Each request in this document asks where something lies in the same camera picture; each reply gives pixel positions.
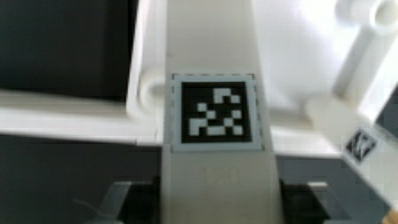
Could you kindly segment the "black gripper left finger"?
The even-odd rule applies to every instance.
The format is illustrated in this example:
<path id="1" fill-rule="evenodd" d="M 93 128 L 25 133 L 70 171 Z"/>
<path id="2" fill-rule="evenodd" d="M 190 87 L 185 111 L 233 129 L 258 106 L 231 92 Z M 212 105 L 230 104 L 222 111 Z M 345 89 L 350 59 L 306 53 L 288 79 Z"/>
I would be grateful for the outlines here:
<path id="1" fill-rule="evenodd" d="M 150 181 L 118 181 L 107 190 L 94 224 L 158 224 L 160 185 Z"/>

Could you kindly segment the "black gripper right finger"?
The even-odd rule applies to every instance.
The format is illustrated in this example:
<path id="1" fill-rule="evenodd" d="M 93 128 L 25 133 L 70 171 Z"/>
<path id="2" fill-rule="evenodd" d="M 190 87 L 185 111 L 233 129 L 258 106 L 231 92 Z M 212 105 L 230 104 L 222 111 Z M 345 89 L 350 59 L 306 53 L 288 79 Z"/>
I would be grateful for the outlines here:
<path id="1" fill-rule="evenodd" d="M 327 184 L 281 182 L 286 224 L 356 224 Z"/>

